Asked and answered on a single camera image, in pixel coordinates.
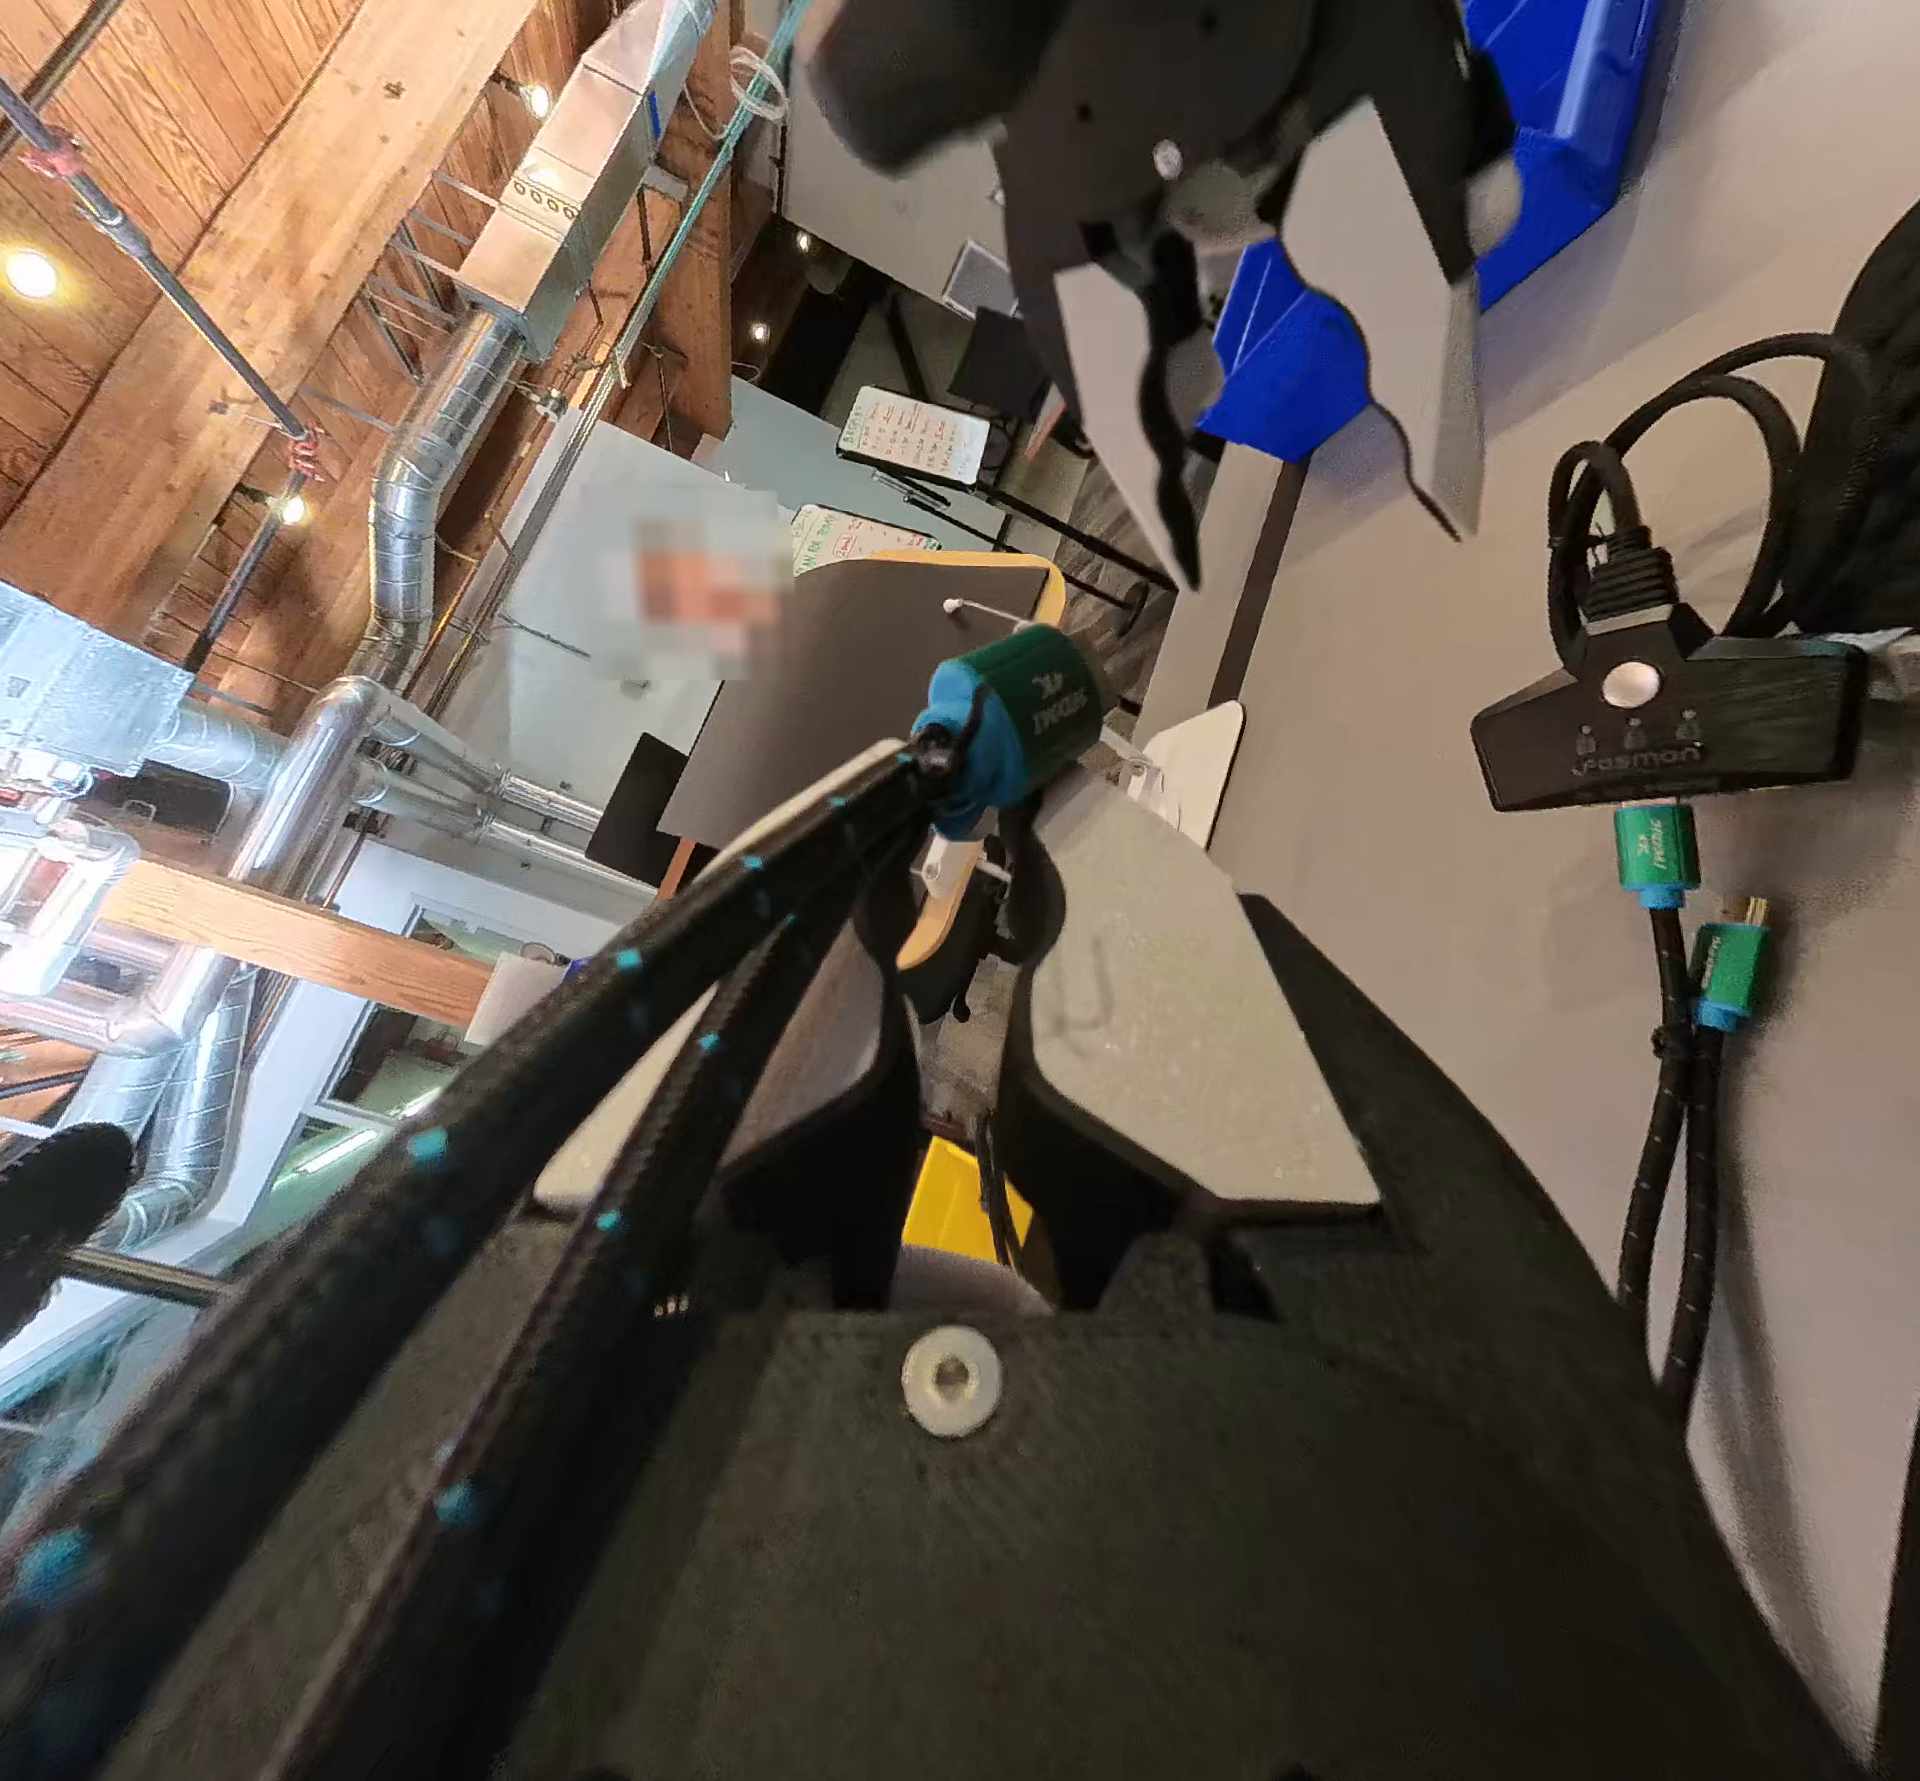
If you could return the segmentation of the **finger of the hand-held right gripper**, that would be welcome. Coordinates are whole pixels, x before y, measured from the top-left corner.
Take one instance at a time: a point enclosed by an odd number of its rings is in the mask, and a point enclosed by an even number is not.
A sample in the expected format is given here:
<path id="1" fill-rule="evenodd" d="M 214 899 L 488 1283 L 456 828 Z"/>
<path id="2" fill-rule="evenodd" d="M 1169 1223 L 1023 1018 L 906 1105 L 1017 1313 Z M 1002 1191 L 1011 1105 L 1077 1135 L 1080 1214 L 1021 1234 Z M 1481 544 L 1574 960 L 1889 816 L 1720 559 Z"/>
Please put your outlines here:
<path id="1" fill-rule="evenodd" d="M 1481 518 L 1480 287 L 1449 278 L 1371 99 L 1303 151 L 1286 203 L 1295 272 L 1354 321 L 1371 402 L 1417 500 L 1458 541 Z"/>
<path id="2" fill-rule="evenodd" d="M 1051 275 L 1070 398 L 1133 523 L 1180 590 L 1203 587 L 1187 435 L 1204 405 L 1204 320 L 1194 259 L 1117 272 L 1081 261 Z"/>

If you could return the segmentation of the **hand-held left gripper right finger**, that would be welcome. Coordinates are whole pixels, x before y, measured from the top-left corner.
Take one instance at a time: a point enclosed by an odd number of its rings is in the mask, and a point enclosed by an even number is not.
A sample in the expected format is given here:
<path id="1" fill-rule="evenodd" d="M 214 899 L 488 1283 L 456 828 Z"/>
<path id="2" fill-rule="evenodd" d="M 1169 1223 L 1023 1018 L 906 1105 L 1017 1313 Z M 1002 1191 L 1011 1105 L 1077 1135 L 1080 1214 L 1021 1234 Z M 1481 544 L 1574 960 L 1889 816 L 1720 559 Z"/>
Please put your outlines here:
<path id="1" fill-rule="evenodd" d="M 1002 1107 L 1042 1148 L 1138 1171 L 1197 1214 L 1354 1216 L 1377 1180 L 1231 878 L 1102 777 L 1041 795 L 1038 947 L 1007 1026 Z"/>

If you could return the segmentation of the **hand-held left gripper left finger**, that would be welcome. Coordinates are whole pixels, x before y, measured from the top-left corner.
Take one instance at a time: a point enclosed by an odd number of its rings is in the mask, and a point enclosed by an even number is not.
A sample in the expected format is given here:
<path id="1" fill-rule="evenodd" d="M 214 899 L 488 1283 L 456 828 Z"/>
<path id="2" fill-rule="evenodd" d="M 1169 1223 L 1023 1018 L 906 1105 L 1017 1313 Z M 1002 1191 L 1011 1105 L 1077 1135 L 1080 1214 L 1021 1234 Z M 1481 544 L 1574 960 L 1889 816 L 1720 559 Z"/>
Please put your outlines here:
<path id="1" fill-rule="evenodd" d="M 658 1098 L 719 988 L 704 993 L 558 1148 L 536 1181 L 540 1214 L 581 1214 L 602 1191 L 620 1147 Z M 896 1005 L 877 955 L 844 928 L 774 1049 L 721 1169 L 765 1150 L 774 1139 L 841 1099 L 881 1065 L 884 1014 Z"/>

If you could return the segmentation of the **yellow plastic bin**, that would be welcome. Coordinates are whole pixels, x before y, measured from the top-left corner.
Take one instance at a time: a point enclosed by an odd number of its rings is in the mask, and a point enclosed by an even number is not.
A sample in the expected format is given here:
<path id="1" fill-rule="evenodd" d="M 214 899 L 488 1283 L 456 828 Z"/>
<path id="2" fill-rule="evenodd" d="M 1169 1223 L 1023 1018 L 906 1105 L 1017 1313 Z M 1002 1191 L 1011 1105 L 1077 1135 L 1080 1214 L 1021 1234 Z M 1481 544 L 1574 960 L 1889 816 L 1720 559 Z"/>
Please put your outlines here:
<path id="1" fill-rule="evenodd" d="M 929 1137 L 900 1248 L 1023 1271 L 1035 1210 L 1007 1177 L 988 1191 L 971 1147 Z"/>

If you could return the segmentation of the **blue plastic bin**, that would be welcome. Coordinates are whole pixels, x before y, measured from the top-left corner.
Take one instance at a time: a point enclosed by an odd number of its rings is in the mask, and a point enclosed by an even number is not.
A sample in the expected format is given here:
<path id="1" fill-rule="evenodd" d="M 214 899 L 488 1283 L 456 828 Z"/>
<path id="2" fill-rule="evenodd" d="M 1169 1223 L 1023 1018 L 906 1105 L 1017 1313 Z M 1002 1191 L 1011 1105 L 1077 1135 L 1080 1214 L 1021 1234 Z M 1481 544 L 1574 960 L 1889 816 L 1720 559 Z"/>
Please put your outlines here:
<path id="1" fill-rule="evenodd" d="M 1663 0 L 1465 0 L 1467 31 L 1517 114 L 1520 220 L 1480 259 L 1492 307 L 1611 211 L 1641 117 Z M 1246 250 L 1212 332 L 1212 437 L 1300 461 L 1368 402 L 1360 332 L 1276 239 Z"/>

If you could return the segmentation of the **black hdmi switch box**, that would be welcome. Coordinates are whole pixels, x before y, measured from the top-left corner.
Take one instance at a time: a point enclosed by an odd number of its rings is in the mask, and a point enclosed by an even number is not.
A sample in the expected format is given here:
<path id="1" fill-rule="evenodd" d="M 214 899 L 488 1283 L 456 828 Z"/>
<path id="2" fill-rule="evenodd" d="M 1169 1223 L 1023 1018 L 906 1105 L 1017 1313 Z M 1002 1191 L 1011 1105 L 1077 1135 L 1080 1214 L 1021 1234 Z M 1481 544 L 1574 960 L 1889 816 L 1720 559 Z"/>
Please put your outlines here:
<path id="1" fill-rule="evenodd" d="M 1803 636 L 1717 633 L 1645 527 L 1600 557 L 1555 623 L 1557 668 L 1477 712 L 1474 749 L 1501 813 L 1618 805 L 1848 779 L 1868 663 Z"/>

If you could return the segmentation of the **black monitor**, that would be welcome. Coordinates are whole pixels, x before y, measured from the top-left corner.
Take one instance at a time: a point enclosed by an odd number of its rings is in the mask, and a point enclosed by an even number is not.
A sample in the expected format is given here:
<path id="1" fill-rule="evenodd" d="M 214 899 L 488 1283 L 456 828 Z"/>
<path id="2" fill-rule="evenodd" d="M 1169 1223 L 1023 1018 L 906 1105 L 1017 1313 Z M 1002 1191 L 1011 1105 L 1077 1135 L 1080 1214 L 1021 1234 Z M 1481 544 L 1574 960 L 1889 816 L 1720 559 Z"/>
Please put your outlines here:
<path id="1" fill-rule="evenodd" d="M 658 891 L 682 855 L 679 832 L 662 816 L 679 790 L 687 754 L 670 743 L 643 734 L 584 848 L 602 870 Z"/>
<path id="2" fill-rule="evenodd" d="M 1028 340 L 1025 323 L 991 306 L 976 307 L 968 342 L 948 379 L 948 394 L 966 408 L 1011 423 L 1033 423 L 1048 388 L 1048 371 Z"/>

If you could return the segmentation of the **white tablet stand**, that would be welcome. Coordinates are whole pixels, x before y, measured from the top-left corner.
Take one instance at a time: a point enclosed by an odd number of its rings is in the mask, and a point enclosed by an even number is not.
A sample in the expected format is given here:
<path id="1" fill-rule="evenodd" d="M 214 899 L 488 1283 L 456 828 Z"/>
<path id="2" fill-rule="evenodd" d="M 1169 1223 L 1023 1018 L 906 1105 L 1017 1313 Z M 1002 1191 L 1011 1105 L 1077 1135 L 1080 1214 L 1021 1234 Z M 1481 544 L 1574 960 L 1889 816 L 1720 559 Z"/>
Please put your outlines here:
<path id="1" fill-rule="evenodd" d="M 985 554 L 975 564 L 960 551 L 927 547 L 884 547 L 870 555 L 886 564 L 929 567 L 1021 567 L 1041 576 L 1041 595 L 1035 617 L 1056 626 L 1067 611 L 1069 576 L 1052 562 L 1035 554 Z M 1119 737 L 1109 725 L 1102 730 L 1105 743 L 1128 765 L 1122 791 L 1154 808 L 1169 826 L 1186 832 L 1199 848 L 1212 842 L 1212 828 L 1223 803 L 1229 777 L 1239 753 L 1246 712 L 1238 700 L 1194 713 L 1168 725 L 1146 743 Z M 896 955 L 898 978 L 931 960 L 955 932 L 960 907 L 976 872 L 986 870 L 985 837 L 962 841 L 929 841 L 920 864 L 925 895 L 920 918 Z"/>

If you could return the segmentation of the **whiteboard with green writing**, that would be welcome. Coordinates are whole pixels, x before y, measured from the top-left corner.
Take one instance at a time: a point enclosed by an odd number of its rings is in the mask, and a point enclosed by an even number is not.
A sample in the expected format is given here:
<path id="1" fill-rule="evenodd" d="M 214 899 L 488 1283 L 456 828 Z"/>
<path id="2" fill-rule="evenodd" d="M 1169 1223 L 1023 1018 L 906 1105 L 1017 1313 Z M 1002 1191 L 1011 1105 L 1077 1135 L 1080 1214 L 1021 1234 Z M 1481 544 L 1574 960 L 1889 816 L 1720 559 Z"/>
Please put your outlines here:
<path id="1" fill-rule="evenodd" d="M 936 535 L 817 503 L 793 517 L 794 575 L 891 551 L 942 551 Z"/>

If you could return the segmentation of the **black textured pad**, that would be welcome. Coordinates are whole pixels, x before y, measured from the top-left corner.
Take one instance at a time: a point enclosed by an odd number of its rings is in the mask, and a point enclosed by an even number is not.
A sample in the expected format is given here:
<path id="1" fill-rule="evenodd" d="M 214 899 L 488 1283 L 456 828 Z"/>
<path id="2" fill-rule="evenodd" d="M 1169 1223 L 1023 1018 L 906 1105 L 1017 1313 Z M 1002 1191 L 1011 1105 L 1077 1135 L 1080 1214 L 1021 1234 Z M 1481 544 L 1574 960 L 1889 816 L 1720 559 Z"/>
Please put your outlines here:
<path id="1" fill-rule="evenodd" d="M 1802 633 L 1918 622 L 1918 209 L 1864 259 L 1831 328 L 1806 437 L 1788 555 Z"/>

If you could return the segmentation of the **wooden column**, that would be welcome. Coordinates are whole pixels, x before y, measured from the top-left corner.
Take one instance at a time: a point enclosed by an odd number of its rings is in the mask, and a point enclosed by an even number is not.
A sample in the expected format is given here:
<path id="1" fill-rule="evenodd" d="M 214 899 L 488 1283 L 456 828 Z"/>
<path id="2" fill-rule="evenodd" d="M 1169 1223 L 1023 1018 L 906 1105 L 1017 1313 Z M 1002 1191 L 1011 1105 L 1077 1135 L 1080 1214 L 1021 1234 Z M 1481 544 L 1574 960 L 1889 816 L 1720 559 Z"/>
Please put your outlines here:
<path id="1" fill-rule="evenodd" d="M 106 889 L 101 921 L 456 1027 L 471 1023 L 492 982 L 479 955 L 153 859 Z"/>

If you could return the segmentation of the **silver pipe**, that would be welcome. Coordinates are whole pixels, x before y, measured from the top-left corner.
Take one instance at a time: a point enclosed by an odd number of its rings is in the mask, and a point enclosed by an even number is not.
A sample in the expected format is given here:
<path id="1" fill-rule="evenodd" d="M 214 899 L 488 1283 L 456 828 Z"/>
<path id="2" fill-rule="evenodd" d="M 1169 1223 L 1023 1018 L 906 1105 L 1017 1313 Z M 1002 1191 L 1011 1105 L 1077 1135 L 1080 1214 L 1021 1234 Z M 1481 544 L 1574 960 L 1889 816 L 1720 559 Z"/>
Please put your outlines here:
<path id="1" fill-rule="evenodd" d="M 584 851 L 602 808 L 506 769 L 366 675 L 330 683 L 289 739 L 183 702 L 141 760 L 234 790 L 249 808 L 233 835 L 228 878 L 288 900 L 310 895 L 355 811 L 474 841 L 531 868 L 633 887 Z"/>

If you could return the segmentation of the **thin metal rod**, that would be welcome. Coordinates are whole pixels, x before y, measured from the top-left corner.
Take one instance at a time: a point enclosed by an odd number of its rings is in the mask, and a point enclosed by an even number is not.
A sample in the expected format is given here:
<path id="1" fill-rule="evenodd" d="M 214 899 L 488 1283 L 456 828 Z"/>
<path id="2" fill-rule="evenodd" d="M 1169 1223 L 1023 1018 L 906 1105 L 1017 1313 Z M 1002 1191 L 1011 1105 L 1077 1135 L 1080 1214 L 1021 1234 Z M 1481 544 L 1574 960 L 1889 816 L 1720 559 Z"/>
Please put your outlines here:
<path id="1" fill-rule="evenodd" d="M 22 163 L 75 194 L 80 214 L 161 288 L 161 295 L 186 317 L 200 339 L 267 411 L 268 423 L 285 441 L 289 488 L 320 479 L 318 430 L 297 419 L 289 402 L 274 390 L 204 302 L 159 257 L 149 235 L 131 220 L 131 214 L 92 179 L 80 144 L 46 120 L 8 80 L 2 80 L 2 111 L 22 144 Z"/>

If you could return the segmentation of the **rectangular metal duct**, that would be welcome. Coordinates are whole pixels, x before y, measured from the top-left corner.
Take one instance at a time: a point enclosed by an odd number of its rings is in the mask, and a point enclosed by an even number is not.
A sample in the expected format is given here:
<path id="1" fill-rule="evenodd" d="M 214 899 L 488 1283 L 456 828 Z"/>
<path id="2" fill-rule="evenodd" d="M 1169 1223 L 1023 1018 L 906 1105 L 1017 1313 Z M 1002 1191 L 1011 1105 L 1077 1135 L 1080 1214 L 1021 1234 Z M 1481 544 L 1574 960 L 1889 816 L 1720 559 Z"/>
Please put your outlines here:
<path id="1" fill-rule="evenodd" d="M 35 592 L 2 584 L 2 749 L 135 775 L 193 676 Z"/>

